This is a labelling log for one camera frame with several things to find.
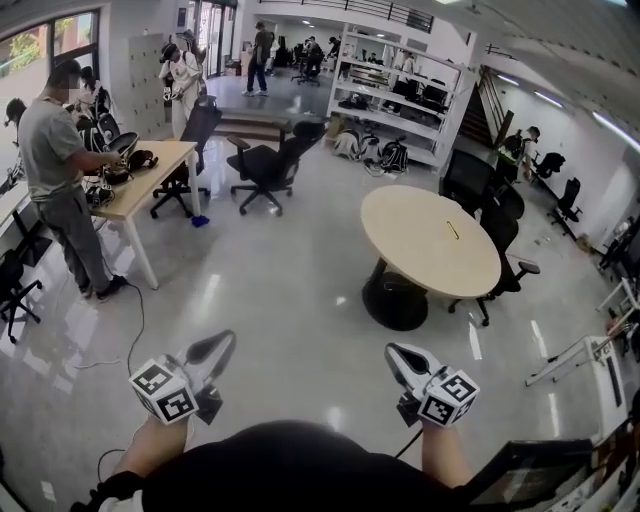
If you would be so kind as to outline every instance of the man in gray shirt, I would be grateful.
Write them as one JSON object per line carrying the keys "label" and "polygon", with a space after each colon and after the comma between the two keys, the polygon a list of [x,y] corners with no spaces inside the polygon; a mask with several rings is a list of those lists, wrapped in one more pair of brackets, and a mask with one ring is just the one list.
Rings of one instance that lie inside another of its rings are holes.
{"label": "man in gray shirt", "polygon": [[109,281],[105,274],[82,178],[103,165],[119,165],[121,159],[118,153],[87,151],[71,114],[62,107],[69,102],[69,90],[78,88],[80,71],[75,60],[56,66],[42,94],[22,116],[18,142],[38,218],[62,245],[83,297],[95,290],[99,300],[106,300],[126,280],[114,276]]}

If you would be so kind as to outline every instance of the gray shirt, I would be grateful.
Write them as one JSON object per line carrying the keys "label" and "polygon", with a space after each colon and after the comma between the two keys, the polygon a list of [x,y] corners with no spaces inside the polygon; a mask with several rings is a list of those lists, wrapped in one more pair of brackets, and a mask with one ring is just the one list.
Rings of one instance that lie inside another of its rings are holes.
{"label": "gray shirt", "polygon": [[82,172],[67,159],[84,144],[64,108],[34,100],[20,120],[18,143],[32,201],[47,201],[81,186]]}

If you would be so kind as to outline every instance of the white tile floor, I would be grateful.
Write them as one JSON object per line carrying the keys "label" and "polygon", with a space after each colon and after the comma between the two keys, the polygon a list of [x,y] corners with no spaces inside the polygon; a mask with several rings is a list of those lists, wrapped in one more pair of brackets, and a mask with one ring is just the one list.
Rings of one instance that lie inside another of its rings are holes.
{"label": "white tile floor", "polygon": [[[525,388],[524,379],[584,334],[602,334],[594,308],[611,284],[588,256],[528,202],[510,254],[537,262],[519,294],[488,305],[491,325],[479,326],[475,302],[455,315],[430,297],[430,315],[416,331],[397,333],[366,313],[360,291],[377,256],[362,229],[362,199],[393,183],[373,178],[356,163],[330,156],[322,146],[304,158],[294,195],[282,195],[277,218],[265,200],[245,217],[226,187],[237,174],[224,165],[227,143],[210,143],[203,179],[225,184],[195,229],[177,204],[152,220],[136,222],[160,289],[151,291],[122,230],[107,223],[100,235],[115,271],[138,285],[146,327],[134,366],[176,353],[220,330],[233,329],[238,348],[220,380],[225,404],[211,427],[195,421],[191,445],[224,438],[277,418],[328,422],[371,451],[396,453],[411,437],[395,411],[401,394],[387,369],[383,347],[414,343],[441,361],[464,369],[482,387],[480,399],[459,427],[474,468],[510,439],[588,436],[595,432],[595,397],[588,373],[578,370],[553,385]],[[395,183],[437,190],[437,178],[413,170]],[[28,279],[38,278],[32,305],[42,323],[17,324],[17,346],[6,329],[0,338],[0,444],[5,477],[34,511],[49,510],[41,481],[51,482],[55,510],[86,498],[97,481],[98,457],[126,447],[144,409],[122,364],[78,371],[70,365],[125,359],[140,329],[138,295],[123,291],[106,304],[83,301],[53,245]],[[631,357],[626,374],[637,374]],[[634,389],[628,377],[627,393]],[[103,464],[103,474],[117,455]],[[412,448],[405,460],[417,464]]]}

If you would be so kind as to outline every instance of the railing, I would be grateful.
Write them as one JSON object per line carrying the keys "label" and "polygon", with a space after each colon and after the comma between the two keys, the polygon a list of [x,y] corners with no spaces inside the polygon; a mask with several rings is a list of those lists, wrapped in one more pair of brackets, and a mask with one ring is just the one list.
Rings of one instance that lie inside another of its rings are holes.
{"label": "railing", "polygon": [[407,27],[431,33],[433,16],[417,9],[384,0],[258,0],[261,4],[299,4],[333,7],[395,21]]}
{"label": "railing", "polygon": [[494,147],[497,148],[509,131],[511,121],[513,120],[513,112],[508,110],[505,114],[502,104],[500,103],[500,96],[498,96],[498,91],[493,83],[491,70],[486,66],[480,68],[480,85],[478,86],[478,90],[480,96],[484,95],[489,102],[491,117],[496,127],[496,132],[498,133],[494,141]]}
{"label": "railing", "polygon": [[490,55],[500,55],[501,57],[505,57],[506,59],[518,60],[513,55],[503,52],[502,48],[499,48],[498,46],[495,46],[492,44],[488,44],[486,47],[486,50],[487,50],[487,53]]}

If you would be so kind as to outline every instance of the black shoe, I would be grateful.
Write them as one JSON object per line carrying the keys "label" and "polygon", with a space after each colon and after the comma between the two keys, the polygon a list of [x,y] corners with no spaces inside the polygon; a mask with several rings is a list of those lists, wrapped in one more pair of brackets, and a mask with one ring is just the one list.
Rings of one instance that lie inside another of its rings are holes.
{"label": "black shoe", "polygon": [[103,292],[96,292],[96,297],[100,302],[105,302],[111,297],[120,291],[120,289],[127,285],[127,280],[122,276],[113,276],[113,279],[109,282],[109,286]]}

